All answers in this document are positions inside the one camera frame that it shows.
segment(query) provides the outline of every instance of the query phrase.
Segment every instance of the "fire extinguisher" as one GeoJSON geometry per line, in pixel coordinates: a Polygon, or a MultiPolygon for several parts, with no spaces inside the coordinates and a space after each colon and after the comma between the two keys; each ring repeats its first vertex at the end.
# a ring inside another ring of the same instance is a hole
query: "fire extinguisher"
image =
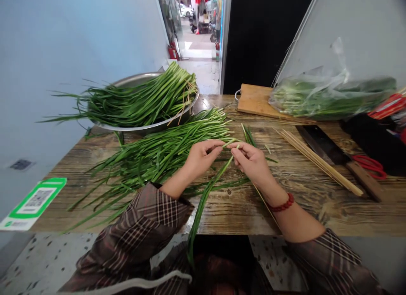
{"type": "Polygon", "coordinates": [[[171,42],[170,45],[168,45],[168,52],[169,52],[169,57],[171,59],[180,60],[178,52],[176,51],[175,43],[173,41],[171,42]]]}

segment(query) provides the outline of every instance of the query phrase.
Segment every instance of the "floor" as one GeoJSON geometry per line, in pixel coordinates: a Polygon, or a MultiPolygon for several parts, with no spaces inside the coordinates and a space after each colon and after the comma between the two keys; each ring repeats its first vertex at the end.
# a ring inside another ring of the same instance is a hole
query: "floor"
{"type": "Polygon", "coordinates": [[[219,63],[216,61],[179,61],[189,73],[196,74],[196,83],[201,94],[220,94],[219,63]]]}
{"type": "MultiPolygon", "coordinates": [[[[65,235],[37,233],[0,281],[0,294],[41,295],[56,292],[72,276],[76,261],[90,250],[97,234],[65,235]]],[[[158,265],[171,248],[187,240],[177,234],[161,253],[151,259],[158,265]]],[[[277,237],[250,236],[254,256],[276,290],[301,291],[304,284],[298,268],[282,250],[277,237]]]]}
{"type": "Polygon", "coordinates": [[[179,42],[184,42],[181,46],[183,58],[216,58],[216,47],[210,41],[210,34],[196,35],[192,33],[189,26],[189,20],[182,18],[182,36],[179,36],[179,42]]]}

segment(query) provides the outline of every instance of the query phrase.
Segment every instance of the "hand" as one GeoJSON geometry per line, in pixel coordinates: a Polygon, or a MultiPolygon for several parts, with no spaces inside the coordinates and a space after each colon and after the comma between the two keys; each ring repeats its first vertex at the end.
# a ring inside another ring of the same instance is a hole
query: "hand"
{"type": "Polygon", "coordinates": [[[203,175],[223,150],[225,142],[220,140],[201,141],[192,146],[185,165],[181,168],[191,178],[203,175]]]}
{"type": "Polygon", "coordinates": [[[231,149],[234,156],[234,162],[242,172],[260,189],[267,188],[270,183],[275,183],[273,175],[271,174],[265,156],[260,149],[244,143],[236,142],[227,146],[231,149]]]}

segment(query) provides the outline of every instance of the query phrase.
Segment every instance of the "red scissors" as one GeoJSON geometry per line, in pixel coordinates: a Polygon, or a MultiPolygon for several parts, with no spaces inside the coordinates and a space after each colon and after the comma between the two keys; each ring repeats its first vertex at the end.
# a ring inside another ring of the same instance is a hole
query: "red scissors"
{"type": "Polygon", "coordinates": [[[387,175],[380,162],[364,155],[353,155],[352,159],[358,162],[362,168],[374,171],[375,173],[369,172],[374,179],[386,179],[387,175]]]}

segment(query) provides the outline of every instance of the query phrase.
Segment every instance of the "scooter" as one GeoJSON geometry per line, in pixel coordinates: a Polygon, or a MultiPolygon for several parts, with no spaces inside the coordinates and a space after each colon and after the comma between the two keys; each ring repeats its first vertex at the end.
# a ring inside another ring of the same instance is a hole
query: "scooter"
{"type": "Polygon", "coordinates": [[[210,22],[209,27],[210,27],[209,33],[211,33],[210,41],[216,43],[217,42],[216,25],[210,22]]]}
{"type": "Polygon", "coordinates": [[[192,14],[189,16],[189,26],[190,26],[190,30],[192,31],[192,33],[195,33],[195,31],[198,29],[198,26],[196,23],[195,11],[193,11],[192,14]]]}

